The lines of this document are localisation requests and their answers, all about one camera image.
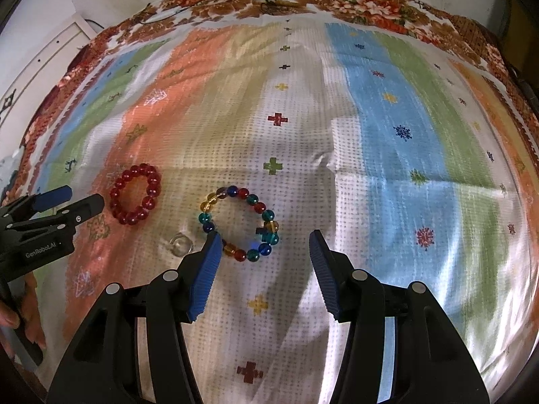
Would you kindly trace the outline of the white wooden headboard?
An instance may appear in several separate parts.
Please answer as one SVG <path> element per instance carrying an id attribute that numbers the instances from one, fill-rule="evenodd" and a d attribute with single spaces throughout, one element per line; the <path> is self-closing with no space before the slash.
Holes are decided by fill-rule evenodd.
<path id="1" fill-rule="evenodd" d="M 50 34 L 2 96 L 1 130 L 16 125 L 26 127 L 74 57 L 95 36 L 96 32 L 78 13 Z"/>

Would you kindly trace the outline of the striped colourful mat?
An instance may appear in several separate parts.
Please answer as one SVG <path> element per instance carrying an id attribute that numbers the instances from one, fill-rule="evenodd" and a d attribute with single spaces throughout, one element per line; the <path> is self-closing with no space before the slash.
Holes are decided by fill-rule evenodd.
<path id="1" fill-rule="evenodd" d="M 225 258 L 185 329 L 205 402 L 330 399 L 347 327 L 312 270 L 316 229 L 383 283 L 423 281 L 490 396 L 509 388 L 538 338 L 538 174 L 499 82 L 417 40 L 309 18 L 95 44 L 31 125 L 23 188 L 108 194 L 146 162 L 162 191 L 147 220 L 103 212 L 37 272 L 42 383 L 106 285 L 178 265 L 169 241 L 201 246 L 201 203 L 235 185 L 280 240 L 255 263 Z"/>

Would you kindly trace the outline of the floral brown bedsheet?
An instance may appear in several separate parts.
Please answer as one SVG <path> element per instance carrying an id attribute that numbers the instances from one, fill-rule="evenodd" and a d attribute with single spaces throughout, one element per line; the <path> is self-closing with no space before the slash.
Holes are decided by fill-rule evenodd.
<path id="1" fill-rule="evenodd" d="M 412 37 L 437 47 L 453 58 L 462 59 L 489 72 L 500 81 L 510 99 L 508 112 L 519 131 L 522 148 L 512 156 L 518 176 L 525 182 L 529 199 L 538 195 L 538 119 L 516 74 L 504 60 L 496 37 L 479 23 L 462 15 L 452 15 L 419 0 L 160 0 L 121 23 L 99 33 L 67 66 L 40 105 L 32 109 L 31 121 L 20 140 L 21 160 L 8 168 L 1 183 L 1 201 L 14 201 L 26 183 L 36 180 L 30 156 L 36 141 L 53 122 L 75 90 L 88 80 L 91 71 L 121 46 L 162 37 L 181 25 L 196 26 L 232 16 L 236 19 L 263 15 L 286 20 L 292 15 L 327 13 L 355 25 Z"/>

